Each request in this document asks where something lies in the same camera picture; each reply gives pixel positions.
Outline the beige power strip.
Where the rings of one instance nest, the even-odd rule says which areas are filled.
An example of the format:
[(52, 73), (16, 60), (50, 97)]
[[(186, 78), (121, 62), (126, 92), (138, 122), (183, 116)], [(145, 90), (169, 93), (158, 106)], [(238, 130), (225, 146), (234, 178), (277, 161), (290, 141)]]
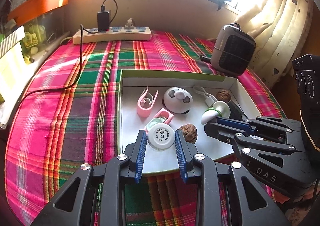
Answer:
[(149, 41), (152, 32), (148, 27), (135, 26), (133, 29), (124, 29), (123, 26), (110, 27), (107, 31), (98, 32), (97, 28), (83, 31), (83, 43), (105, 41)]

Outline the black window latch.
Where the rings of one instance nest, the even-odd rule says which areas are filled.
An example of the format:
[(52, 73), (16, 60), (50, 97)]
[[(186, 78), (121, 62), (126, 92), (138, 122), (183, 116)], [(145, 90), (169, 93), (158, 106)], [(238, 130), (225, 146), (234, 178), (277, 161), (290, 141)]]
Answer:
[(231, 2), (232, 0), (217, 0), (217, 11), (221, 10), (222, 6), (226, 3), (226, 2)]

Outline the striped white box lid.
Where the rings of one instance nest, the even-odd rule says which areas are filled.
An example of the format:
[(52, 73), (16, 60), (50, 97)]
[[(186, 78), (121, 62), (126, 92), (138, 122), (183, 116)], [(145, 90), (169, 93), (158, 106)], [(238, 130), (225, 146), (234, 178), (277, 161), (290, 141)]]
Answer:
[(11, 48), (19, 43), (25, 37), (24, 26), (20, 26), (9, 36), (7, 36), (0, 44), (0, 58), (2, 58)]

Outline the white egg shaped object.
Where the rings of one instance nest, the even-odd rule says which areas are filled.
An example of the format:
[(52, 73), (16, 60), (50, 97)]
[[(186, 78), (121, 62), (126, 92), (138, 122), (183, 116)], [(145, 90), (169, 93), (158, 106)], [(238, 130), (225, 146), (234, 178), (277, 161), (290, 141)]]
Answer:
[(211, 121), (212, 119), (218, 117), (220, 114), (217, 110), (214, 109), (210, 109), (206, 112), (204, 112), (204, 114), (201, 117), (201, 124), (205, 125), (206, 123), (208, 123), (209, 121)]

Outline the black rectangular remote device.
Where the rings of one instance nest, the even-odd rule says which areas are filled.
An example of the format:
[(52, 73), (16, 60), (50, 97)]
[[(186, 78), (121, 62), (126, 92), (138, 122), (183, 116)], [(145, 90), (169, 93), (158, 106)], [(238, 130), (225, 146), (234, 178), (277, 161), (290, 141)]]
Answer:
[(248, 117), (244, 114), (244, 112), (234, 103), (234, 101), (229, 101), (228, 106), (231, 110), (231, 114), (229, 116), (230, 119), (245, 121)]

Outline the white round mini fan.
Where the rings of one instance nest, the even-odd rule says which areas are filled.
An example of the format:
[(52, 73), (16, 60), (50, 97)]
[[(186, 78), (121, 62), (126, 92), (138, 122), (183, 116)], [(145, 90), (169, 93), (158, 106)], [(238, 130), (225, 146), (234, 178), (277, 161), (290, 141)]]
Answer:
[(162, 102), (169, 112), (187, 114), (193, 105), (193, 97), (183, 88), (171, 87), (165, 91)]

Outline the green white spool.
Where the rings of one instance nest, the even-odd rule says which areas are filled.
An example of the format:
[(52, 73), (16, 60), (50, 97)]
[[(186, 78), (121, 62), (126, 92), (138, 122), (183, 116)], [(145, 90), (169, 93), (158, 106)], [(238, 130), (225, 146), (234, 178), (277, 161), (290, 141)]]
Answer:
[(215, 110), (219, 113), (220, 117), (229, 118), (231, 115), (231, 109), (228, 104), (224, 101), (216, 101), (211, 108), (208, 108), (206, 112), (209, 110)]

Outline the yellow green toy package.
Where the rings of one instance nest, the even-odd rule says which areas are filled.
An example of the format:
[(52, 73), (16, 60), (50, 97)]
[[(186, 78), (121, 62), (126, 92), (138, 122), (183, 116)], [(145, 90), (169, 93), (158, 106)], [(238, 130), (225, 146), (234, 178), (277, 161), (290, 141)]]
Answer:
[(47, 33), (44, 25), (28, 24), (25, 37), (22, 39), (24, 61), (27, 64), (34, 63), (34, 55), (44, 48), (47, 41)]

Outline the brown walnut in tray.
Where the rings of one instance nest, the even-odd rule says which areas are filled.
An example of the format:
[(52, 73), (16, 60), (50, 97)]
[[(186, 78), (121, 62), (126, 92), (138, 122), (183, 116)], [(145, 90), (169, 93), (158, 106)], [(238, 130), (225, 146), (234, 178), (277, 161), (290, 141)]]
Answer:
[(216, 98), (217, 100), (223, 101), (225, 103), (228, 103), (232, 100), (230, 92), (224, 89), (221, 89), (216, 93)]

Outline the cream heart pattern curtain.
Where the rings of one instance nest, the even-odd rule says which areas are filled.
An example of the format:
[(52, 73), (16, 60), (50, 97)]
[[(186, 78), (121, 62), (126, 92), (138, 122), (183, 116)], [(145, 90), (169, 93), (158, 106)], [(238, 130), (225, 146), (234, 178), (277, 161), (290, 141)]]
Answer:
[(256, 49), (249, 67), (268, 87), (292, 73), (308, 36), (313, 0), (255, 0), (236, 22), (254, 37)]

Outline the pink plastic clip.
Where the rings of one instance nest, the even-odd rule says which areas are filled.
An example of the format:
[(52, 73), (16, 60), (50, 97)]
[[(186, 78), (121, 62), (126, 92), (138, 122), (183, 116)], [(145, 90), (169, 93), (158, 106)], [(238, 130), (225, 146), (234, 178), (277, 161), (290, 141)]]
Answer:
[(137, 101), (137, 114), (141, 118), (147, 118), (156, 102), (159, 91), (157, 90), (154, 95), (149, 92), (149, 87), (145, 87)]

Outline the black charger adapter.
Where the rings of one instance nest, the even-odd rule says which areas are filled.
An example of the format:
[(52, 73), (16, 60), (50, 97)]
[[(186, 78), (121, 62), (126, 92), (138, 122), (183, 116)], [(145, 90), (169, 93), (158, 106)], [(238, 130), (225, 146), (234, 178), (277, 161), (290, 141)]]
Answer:
[(110, 12), (106, 10), (105, 5), (100, 7), (100, 11), (97, 13), (97, 26), (98, 31), (107, 31), (110, 26)]

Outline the brown walnut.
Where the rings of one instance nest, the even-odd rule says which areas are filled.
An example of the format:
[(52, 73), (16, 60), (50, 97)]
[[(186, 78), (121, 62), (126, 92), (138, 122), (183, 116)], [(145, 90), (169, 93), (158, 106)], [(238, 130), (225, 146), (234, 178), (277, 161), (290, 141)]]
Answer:
[(179, 128), (184, 135), (185, 141), (195, 144), (197, 141), (197, 128), (193, 124), (185, 124)]
[(217, 100), (223, 101), (225, 103), (228, 103), (232, 100), (230, 92), (224, 89), (221, 89), (216, 93), (216, 98)]

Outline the yellow green cardboard box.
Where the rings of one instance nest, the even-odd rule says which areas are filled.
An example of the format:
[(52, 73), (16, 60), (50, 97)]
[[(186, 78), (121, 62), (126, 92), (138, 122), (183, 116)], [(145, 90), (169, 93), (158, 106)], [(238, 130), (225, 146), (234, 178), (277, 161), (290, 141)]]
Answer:
[(25, 61), (20, 42), (1, 58), (1, 129), (5, 129), (21, 94)]

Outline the white round cap container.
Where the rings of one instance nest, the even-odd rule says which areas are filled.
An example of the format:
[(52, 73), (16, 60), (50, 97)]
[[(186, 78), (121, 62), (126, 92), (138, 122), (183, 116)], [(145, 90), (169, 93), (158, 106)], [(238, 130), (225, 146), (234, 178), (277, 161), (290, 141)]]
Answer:
[(168, 124), (153, 125), (148, 132), (148, 142), (156, 150), (167, 150), (175, 142), (175, 131)]

